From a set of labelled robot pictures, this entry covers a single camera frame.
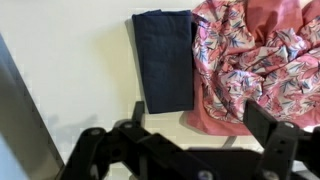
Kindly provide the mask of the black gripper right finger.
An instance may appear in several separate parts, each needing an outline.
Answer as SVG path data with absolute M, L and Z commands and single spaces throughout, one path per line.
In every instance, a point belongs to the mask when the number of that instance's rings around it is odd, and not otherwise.
M 320 176 L 319 127 L 307 132 L 293 122 L 277 121 L 253 100 L 245 102 L 243 123 L 264 148 L 255 180 L 305 180 L 292 171 L 295 160 Z

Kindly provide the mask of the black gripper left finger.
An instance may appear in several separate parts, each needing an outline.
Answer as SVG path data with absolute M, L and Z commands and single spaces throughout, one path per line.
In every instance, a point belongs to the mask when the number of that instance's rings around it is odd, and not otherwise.
M 137 101 L 132 117 L 118 121 L 111 131 L 101 127 L 84 130 L 58 180 L 103 180 L 110 165 L 118 162 L 123 163 L 136 180 L 145 180 L 136 147 L 139 136 L 144 135 L 141 132 L 144 113 L 144 102 Z

